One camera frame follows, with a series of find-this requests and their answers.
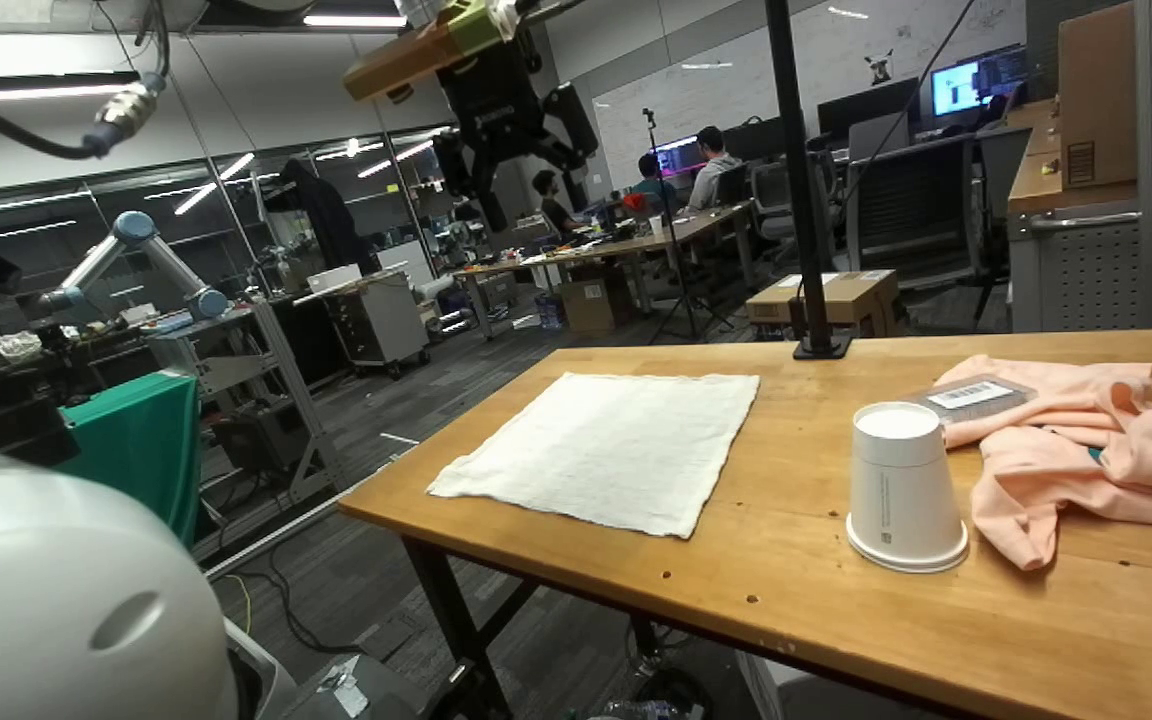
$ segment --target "computer monitor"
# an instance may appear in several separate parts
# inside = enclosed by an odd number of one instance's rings
[[[968,57],[931,71],[924,88],[928,122],[952,122],[983,111],[991,100],[1019,100],[1024,90],[1024,48],[1000,48]]]
[[[660,177],[673,178],[673,183],[692,178],[698,167],[703,163],[703,155],[698,147],[698,136],[660,142],[655,147],[655,163],[660,163]]]
[[[903,111],[908,129],[918,129],[921,122],[918,90],[921,78],[891,78],[858,97],[815,102],[819,133],[843,142],[851,122],[897,111]]]
[[[931,75],[931,114],[960,114],[975,111],[987,100],[987,88],[981,88],[981,62],[952,62]]]

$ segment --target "small device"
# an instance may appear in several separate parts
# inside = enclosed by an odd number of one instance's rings
[[[918,403],[928,403],[943,422],[960,422],[960,418],[975,418],[975,417],[995,417],[1007,411],[1017,403],[1028,403],[1028,386],[995,378],[995,376],[975,376],[975,378],[960,378],[960,385],[939,385],[924,395],[918,395]]]

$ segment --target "black stand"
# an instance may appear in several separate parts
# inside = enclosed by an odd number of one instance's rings
[[[651,147],[651,155],[660,155],[660,142],[655,142],[655,111],[651,106],[643,106],[643,114],[647,114],[647,147]],[[664,310],[664,318],[655,325],[655,331],[651,331],[651,345],[660,338],[660,327],[684,308],[684,314],[690,314],[690,338],[698,345],[702,338],[702,327],[698,327],[698,298],[692,298],[692,283],[690,283],[690,268],[684,268],[684,246],[680,246],[680,231],[673,228],[673,215],[677,215],[677,208],[673,212],[664,212],[664,196],[655,196],[655,202],[660,202],[660,218],[664,218],[664,234],[669,234],[669,258],[673,258],[673,281],[677,281],[677,289],[680,289],[680,298]]]
[[[794,351],[796,359],[841,359],[848,356],[848,338],[838,338],[823,318],[823,289],[819,289],[819,225],[812,202],[812,171],[810,171],[810,133],[804,133],[804,100],[800,75],[794,60],[794,27],[790,4],[765,0],[768,6],[768,41],[773,41],[773,71],[776,71],[776,100],[780,100],[780,129],[790,152],[790,188],[794,188],[794,231],[800,243],[800,271],[804,271],[804,308],[810,308],[810,335]]]

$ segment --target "white napkin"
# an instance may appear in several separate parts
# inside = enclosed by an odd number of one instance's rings
[[[756,376],[568,371],[429,493],[692,535],[756,386]]]

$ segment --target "crumpled pink fabric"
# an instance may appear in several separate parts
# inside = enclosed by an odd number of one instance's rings
[[[983,472],[973,522],[1017,566],[1056,558],[1062,508],[1152,522],[1152,385],[1149,362],[1024,362],[973,356],[937,385],[1000,376],[1031,401],[949,422],[952,447],[981,438]]]

